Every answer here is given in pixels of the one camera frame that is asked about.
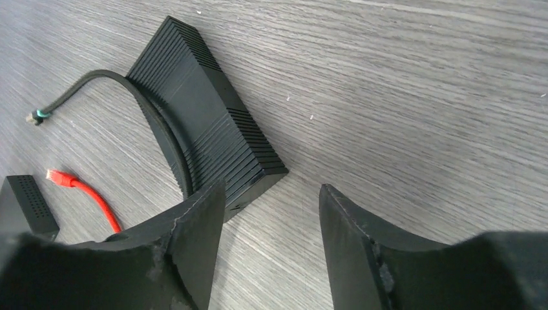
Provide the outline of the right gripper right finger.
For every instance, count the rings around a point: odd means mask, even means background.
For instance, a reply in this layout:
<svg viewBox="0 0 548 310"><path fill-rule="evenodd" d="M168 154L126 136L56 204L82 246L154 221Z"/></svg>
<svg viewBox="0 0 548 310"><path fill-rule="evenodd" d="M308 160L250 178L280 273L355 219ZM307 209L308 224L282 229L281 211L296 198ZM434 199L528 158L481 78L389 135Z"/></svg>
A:
<svg viewBox="0 0 548 310"><path fill-rule="evenodd" d="M449 245L365 210L330 184L319 218L335 309L546 309L547 233Z"/></svg>

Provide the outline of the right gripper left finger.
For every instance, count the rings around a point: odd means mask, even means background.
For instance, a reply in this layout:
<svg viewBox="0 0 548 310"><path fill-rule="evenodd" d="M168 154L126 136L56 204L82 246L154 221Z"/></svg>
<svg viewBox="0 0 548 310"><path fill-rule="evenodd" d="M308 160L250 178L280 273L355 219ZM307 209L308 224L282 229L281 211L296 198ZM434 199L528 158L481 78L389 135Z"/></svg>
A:
<svg viewBox="0 0 548 310"><path fill-rule="evenodd" d="M207 309L224 213L222 180L102 242L1 235L2 309Z"/></svg>

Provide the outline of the black switch with blue ports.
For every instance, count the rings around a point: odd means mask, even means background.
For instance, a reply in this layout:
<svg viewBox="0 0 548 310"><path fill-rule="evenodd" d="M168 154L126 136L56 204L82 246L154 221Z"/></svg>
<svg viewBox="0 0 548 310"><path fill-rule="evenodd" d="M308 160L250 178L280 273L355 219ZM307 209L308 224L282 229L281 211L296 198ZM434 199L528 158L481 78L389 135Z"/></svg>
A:
<svg viewBox="0 0 548 310"><path fill-rule="evenodd" d="M163 132L148 119L180 189L197 191L212 181L225 181L227 220L287 175L195 27L166 17L127 79L177 138L187 172L179 171Z"/></svg>

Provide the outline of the plain black network switch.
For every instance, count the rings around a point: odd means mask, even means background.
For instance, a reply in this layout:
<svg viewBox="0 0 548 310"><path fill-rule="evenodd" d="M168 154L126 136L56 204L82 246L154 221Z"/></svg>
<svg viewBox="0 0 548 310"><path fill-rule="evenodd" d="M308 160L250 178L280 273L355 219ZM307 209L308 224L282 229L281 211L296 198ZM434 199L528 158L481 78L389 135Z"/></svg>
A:
<svg viewBox="0 0 548 310"><path fill-rule="evenodd" d="M1 233L32 233L54 241L59 226L32 175L6 176L1 187Z"/></svg>

